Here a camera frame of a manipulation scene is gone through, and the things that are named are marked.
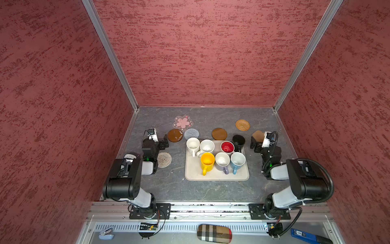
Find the beige spiral round coaster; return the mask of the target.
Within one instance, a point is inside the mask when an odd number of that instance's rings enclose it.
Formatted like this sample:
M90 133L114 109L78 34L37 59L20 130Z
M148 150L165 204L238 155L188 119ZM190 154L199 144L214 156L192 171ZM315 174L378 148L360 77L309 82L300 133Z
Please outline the beige spiral round coaster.
M167 152L160 152L157 157L158 168L166 168L172 162L172 156Z

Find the brown wooden flower coaster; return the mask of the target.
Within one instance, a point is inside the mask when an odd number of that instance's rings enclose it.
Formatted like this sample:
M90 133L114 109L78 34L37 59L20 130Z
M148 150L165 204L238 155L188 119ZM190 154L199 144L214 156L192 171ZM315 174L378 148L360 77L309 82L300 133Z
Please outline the brown wooden flower coaster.
M252 137L255 139L256 142L263 143L265 133L260 130L257 130L252 134Z

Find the dark brown glossy coaster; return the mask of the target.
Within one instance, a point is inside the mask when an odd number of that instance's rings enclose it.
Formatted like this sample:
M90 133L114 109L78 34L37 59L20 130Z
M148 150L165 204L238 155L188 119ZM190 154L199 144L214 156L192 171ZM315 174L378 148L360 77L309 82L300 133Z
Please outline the dark brown glossy coaster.
M183 132L179 129L172 129L167 133L167 138L170 142L179 142L183 138Z

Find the pink flower coaster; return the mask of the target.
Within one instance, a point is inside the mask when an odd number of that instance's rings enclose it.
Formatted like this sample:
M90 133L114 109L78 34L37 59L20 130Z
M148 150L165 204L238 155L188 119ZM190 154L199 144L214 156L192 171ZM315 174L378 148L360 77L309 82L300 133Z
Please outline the pink flower coaster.
M173 128L178 129L182 132L186 131L194 125L194 122L191 120L191 117L188 115L177 116L173 123Z

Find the grey woven round coaster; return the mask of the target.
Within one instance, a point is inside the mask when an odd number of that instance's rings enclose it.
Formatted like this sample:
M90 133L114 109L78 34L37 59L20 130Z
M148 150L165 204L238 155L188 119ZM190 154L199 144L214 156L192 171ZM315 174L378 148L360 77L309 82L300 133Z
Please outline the grey woven round coaster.
M200 133L199 133L198 130L196 130L196 129L187 129L185 131L185 133L184 133L184 138L186 140L189 140L191 138L199 138L199 135L200 135Z

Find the brown cork round coaster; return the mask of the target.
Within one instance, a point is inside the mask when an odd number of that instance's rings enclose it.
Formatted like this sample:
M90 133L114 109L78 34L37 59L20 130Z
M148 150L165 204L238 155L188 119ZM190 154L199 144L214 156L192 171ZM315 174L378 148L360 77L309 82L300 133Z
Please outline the brown cork round coaster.
M226 140L227 136L227 131L223 128L215 128L212 131L212 137L214 140Z

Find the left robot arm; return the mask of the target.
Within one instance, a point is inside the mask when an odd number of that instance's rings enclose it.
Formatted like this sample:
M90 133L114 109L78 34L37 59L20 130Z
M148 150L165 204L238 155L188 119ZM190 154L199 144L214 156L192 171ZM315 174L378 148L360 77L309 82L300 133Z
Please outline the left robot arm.
M156 173L159 151L168 146L167 135L161 141L149 136L142 141L143 155L130 152L116 159L103 185L103 198L129 203L130 219L168 219L171 204L157 203L152 193L141 188L142 176Z

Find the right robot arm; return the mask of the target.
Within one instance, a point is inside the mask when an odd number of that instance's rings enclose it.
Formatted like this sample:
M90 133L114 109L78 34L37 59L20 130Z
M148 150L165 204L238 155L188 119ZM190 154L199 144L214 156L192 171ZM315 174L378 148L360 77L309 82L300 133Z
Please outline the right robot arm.
M262 156L262 174L271 181L289 181L284 190L269 194L264 203L249 204L253 220L289 220L289 211L307 203L328 201L335 190L330 174L320 163L306 158L281 162L277 132L266 133L263 142L251 138L250 148Z

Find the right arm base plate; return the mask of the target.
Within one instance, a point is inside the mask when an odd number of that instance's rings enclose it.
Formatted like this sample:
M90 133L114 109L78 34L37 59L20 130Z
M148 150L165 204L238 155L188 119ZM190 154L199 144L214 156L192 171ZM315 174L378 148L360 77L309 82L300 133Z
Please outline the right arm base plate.
M249 214L252 220L290 220L288 209L277 208L272 204L250 203L248 205Z

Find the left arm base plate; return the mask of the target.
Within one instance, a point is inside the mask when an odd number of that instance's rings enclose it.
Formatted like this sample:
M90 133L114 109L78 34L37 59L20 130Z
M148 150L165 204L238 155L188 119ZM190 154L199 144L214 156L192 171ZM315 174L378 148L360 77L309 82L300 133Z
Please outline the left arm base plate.
M171 212L170 203L156 203L148 208L131 206L129 219L130 220L158 220L169 219Z

